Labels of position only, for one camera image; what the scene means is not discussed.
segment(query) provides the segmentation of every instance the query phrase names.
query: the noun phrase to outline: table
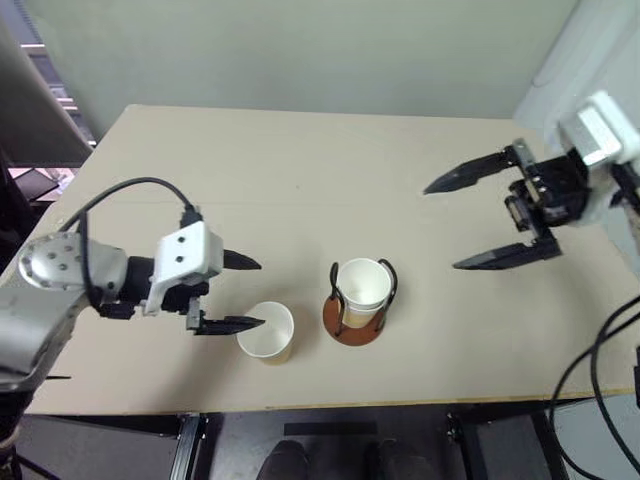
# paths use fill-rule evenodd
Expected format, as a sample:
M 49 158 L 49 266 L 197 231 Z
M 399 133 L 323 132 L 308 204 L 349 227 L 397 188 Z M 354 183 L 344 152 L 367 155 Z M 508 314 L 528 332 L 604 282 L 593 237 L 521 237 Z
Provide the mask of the table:
M 281 366 L 246 357 L 233 337 L 193 337 L 176 315 L 130 321 L 79 317 L 29 413 L 159 414 L 337 405 L 549 398 L 562 370 L 606 316 L 638 289 L 600 227 L 556 230 L 565 255 L 503 272 L 451 264 L 527 240 L 503 205 L 509 171 L 475 188 L 423 197 L 452 166 L 532 132 L 508 120 L 337 115 L 130 106 L 34 235 L 99 191 L 136 176 L 175 183 L 201 206 L 225 247 L 263 265 L 225 272 L 210 318 L 264 300 L 289 306 L 294 350 Z M 152 256 L 177 228 L 180 204 L 157 186 L 113 196 L 91 236 Z M 400 287 L 381 337 L 346 347 L 321 323 L 329 267 L 388 258 Z M 631 329 L 604 348 L 603 386 L 631 391 Z M 591 389 L 586 369 L 568 395 Z

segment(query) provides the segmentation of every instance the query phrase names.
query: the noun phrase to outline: brown cup holder base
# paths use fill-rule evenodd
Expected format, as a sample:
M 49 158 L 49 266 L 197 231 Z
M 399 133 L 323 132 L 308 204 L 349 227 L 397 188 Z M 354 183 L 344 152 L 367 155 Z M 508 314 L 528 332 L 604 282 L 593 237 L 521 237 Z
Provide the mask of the brown cup holder base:
M 381 308 L 371 321 L 362 328 L 350 328 L 346 325 L 342 325 L 341 328 L 340 301 L 337 297 L 333 299 L 329 297 L 324 302 L 324 308 L 322 309 L 322 322 L 327 333 L 335 341 L 350 347 L 359 347 L 373 342 L 382 333 L 383 328 L 378 328 L 378 326 L 384 326 L 384 323 L 381 323 L 380 320 L 385 313 L 386 310 Z

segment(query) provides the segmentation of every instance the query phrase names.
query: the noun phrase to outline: floor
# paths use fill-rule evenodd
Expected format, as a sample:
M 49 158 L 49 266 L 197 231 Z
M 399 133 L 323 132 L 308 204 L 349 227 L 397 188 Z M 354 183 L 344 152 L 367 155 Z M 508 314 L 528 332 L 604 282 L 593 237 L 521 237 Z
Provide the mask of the floor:
M 457 445 L 446 435 L 447 405 L 228 413 L 215 443 L 210 480 L 254 480 L 282 439 L 300 441 L 311 460 L 310 480 L 361 480 L 364 448 L 385 438 L 418 449 L 434 479 L 464 480 Z M 528 417 L 479 429 L 491 480 L 550 480 Z M 25 417 L 19 452 L 64 480 L 168 479 L 175 438 L 105 429 L 49 417 Z M 39 479 L 25 470 L 26 480 Z

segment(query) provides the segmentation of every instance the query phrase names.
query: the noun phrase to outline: tabletop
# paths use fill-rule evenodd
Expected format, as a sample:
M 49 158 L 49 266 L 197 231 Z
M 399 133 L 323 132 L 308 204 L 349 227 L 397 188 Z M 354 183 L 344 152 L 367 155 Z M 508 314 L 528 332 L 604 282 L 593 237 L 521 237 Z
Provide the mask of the tabletop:
M 174 314 L 78 318 L 30 413 L 149 414 L 549 398 L 564 368 L 638 289 L 598 226 L 556 229 L 564 255 L 521 268 L 451 264 L 517 241 L 503 200 L 516 171 L 422 196 L 454 165 L 533 132 L 509 120 L 130 106 L 33 235 L 59 227 L 103 189 L 136 176 L 173 182 L 225 247 L 263 269 L 211 281 L 208 318 L 282 302 L 295 318 L 289 361 L 265 365 L 234 337 L 194 337 Z M 92 211 L 91 237 L 153 256 L 181 205 L 145 185 Z M 329 268 L 387 258 L 399 289 L 382 335 L 347 347 L 322 326 Z M 630 329 L 601 355 L 608 392 L 631 391 Z M 585 366 L 568 395 L 591 390 Z

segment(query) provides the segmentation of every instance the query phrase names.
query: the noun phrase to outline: white paper cup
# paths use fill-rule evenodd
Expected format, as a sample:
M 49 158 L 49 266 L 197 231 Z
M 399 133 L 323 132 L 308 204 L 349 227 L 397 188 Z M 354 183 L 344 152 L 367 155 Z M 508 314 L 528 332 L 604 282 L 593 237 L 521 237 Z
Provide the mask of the white paper cup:
M 271 365 L 286 362 L 291 353 L 294 330 L 293 315 L 289 309 L 281 303 L 263 302 L 245 315 L 265 323 L 236 335 L 244 353 Z
M 336 280 L 346 302 L 342 323 L 350 328 L 366 326 L 391 294 L 387 269 L 369 258 L 354 258 L 338 270 Z

